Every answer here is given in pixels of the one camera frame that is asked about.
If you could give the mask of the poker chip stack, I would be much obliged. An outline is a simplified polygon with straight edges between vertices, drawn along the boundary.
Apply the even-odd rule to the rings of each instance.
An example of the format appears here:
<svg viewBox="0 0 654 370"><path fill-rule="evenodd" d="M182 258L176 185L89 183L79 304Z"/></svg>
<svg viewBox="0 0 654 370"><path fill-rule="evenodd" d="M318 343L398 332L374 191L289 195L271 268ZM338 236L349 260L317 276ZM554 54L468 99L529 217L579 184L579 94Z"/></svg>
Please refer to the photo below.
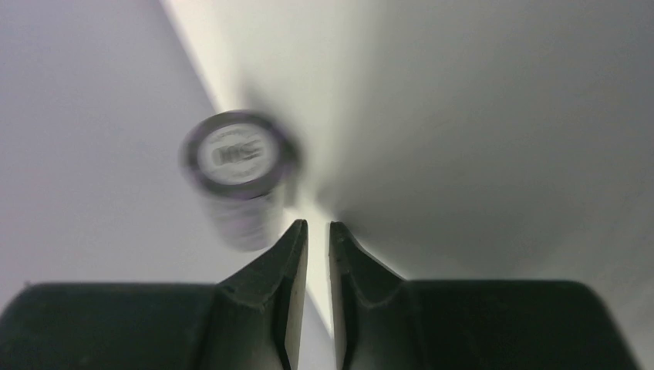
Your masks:
<svg viewBox="0 0 654 370"><path fill-rule="evenodd" d="M203 212L219 240L235 251L276 242L293 166L289 138L274 120L251 110L204 119L180 148L180 167Z"/></svg>

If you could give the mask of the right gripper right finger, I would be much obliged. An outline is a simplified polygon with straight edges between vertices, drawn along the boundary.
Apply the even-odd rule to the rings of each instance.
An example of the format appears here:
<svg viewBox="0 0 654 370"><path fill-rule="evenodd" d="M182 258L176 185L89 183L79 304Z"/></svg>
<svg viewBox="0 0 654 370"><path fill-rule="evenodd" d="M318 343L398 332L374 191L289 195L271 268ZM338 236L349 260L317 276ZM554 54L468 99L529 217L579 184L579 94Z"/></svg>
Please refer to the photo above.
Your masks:
<svg viewBox="0 0 654 370"><path fill-rule="evenodd" d="M340 369L636 369L599 296L576 281L406 280L329 226Z"/></svg>

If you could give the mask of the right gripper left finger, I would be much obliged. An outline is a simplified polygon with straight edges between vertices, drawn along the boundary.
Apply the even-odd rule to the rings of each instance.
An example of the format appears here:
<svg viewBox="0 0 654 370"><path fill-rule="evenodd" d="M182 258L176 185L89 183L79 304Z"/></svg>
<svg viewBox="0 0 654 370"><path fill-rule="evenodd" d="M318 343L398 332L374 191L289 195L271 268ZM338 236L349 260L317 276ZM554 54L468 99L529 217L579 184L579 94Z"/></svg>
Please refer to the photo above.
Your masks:
<svg viewBox="0 0 654 370"><path fill-rule="evenodd" d="M1 315L3 369L295 369L308 225L216 284L46 283Z"/></svg>

